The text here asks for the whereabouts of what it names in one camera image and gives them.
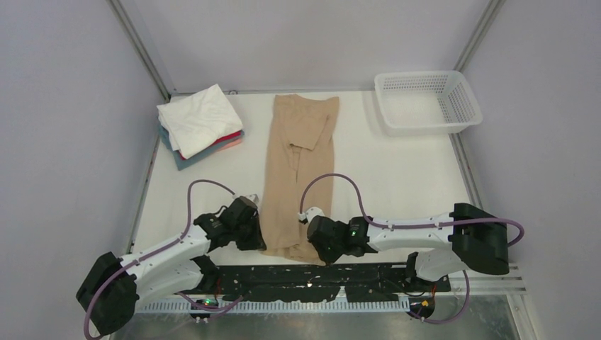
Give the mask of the beige t shirt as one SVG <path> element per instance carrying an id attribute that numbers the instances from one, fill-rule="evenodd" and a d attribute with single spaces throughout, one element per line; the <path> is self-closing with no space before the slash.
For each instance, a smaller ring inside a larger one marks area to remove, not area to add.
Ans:
<path id="1" fill-rule="evenodd" d="M 318 181 L 308 192 L 305 189 L 315 178 L 335 170 L 333 135 L 339 107 L 337 96 L 314 100 L 289 94 L 274 99 L 259 213 L 264 254 L 324 264 L 308 242 L 308 227 L 298 214 L 311 207 L 331 212 L 331 177 Z"/>

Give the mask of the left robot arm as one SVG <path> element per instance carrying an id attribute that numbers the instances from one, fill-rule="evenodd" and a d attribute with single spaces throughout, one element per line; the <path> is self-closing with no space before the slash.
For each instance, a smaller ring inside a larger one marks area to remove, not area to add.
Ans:
<path id="1" fill-rule="evenodd" d="M 231 242 L 240 250 L 264 248 L 258 201 L 256 195 L 238 196 L 221 213 L 198 216 L 183 236 L 137 254 L 98 257 L 76 294 L 89 316 L 85 325 L 94 325 L 100 336 L 110 335 L 155 300 L 194 288 L 211 292 L 218 270 L 209 252 Z"/>

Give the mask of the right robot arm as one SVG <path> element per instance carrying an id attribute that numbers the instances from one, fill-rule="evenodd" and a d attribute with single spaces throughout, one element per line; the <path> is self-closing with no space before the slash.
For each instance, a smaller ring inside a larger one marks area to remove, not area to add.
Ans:
<path id="1" fill-rule="evenodd" d="M 413 249 L 405 267 L 405 283 L 424 290 L 451 273 L 472 270 L 501 276 L 509 273 L 508 221 L 468 203 L 453 211 L 414 220 L 353 217 L 334 221 L 317 207 L 298 214 L 307 239 L 321 261 L 330 265 L 341 256 L 361 257 L 393 249 Z"/>

